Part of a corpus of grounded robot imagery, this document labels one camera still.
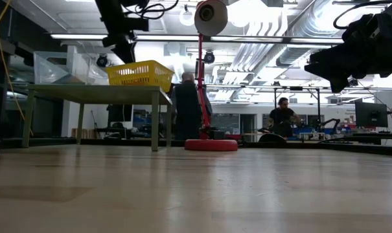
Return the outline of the wooden slat crate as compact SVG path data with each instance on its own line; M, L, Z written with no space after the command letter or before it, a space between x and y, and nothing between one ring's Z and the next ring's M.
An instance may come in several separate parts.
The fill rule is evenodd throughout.
M71 136L77 138L77 128L71 130ZM82 139L99 139L99 133L94 129L83 129L81 133Z

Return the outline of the black flat screen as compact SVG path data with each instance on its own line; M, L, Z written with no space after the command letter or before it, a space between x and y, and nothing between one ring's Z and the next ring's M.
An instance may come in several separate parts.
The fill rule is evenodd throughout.
M133 105L110 104L106 110L108 111L108 127L111 127L116 122L132 122Z

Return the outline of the black computer monitor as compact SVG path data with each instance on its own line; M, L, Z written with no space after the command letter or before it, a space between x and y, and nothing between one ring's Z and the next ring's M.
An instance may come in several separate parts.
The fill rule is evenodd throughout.
M356 102L355 112L358 127L388 127L387 106L385 104Z

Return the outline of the clear plastic bin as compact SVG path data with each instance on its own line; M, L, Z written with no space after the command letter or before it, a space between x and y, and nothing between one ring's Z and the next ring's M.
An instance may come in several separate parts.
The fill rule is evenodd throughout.
M109 85L108 75L87 54L36 51L35 84Z

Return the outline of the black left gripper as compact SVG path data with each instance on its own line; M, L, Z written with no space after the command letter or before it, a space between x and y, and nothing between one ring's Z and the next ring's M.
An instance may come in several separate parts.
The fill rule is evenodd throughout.
M135 45L137 35L133 31L127 33L112 33L102 39L104 47L115 47L112 51L124 62L135 62Z

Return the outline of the person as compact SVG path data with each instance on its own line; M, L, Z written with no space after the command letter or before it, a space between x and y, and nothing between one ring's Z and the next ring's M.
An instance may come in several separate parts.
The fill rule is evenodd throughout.
M271 131L284 138L294 135L292 124L300 124L301 118L291 108L288 107L288 99L282 97L278 101L277 108L270 112L268 126Z
M171 92L172 112L175 116L175 139L198 139L202 126L202 108L194 75L184 72L181 83Z

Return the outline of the green perforated metal shelf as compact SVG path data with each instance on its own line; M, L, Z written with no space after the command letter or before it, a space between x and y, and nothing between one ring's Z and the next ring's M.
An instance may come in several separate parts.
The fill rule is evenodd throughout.
M167 107L167 116L172 113L172 102L166 92L158 86L139 85L29 85L27 95L27 108L23 127L23 139L21 146L29 147L30 129L34 96L36 93L46 94L62 100L78 103L80 112L78 115L78 129L76 143L81 143L83 130L84 106L86 104L128 104L150 105L152 107L152 134L151 150L159 150L159 106Z

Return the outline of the red desk lamp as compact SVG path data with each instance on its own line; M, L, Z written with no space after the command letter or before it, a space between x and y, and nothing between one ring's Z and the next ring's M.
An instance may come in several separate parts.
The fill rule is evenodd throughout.
M227 6L222 0L203 0L196 6L194 26L198 32L198 77L197 91L202 111L202 126L199 139L188 139L184 148L191 151L236 151L237 141L230 139L212 139L214 134L210 126L203 90L204 68L202 61L203 39L218 35L228 22Z

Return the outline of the ceiling light strip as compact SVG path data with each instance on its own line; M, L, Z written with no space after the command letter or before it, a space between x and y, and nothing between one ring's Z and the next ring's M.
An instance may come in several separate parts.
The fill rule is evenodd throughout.
M51 38L75 41L98 41L106 37L104 34L51 34ZM140 42L196 42L198 35L183 34L138 34L135 41ZM299 45L337 45L343 43L341 38L332 37L288 37L288 36L211 36L211 43L269 43L269 44L299 44Z

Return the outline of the yellow plastic basket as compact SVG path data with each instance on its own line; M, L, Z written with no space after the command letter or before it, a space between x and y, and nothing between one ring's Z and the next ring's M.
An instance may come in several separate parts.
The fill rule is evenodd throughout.
M155 60L140 61L108 67L110 85L157 86L165 93L170 91L174 71Z

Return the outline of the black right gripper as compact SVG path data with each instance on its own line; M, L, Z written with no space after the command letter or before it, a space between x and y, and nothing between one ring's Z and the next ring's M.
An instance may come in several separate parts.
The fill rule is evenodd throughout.
M392 14L365 14L349 24L342 35L345 47L323 49L310 55L304 70L317 74L329 71L325 79L333 93L348 86L348 78L392 74Z

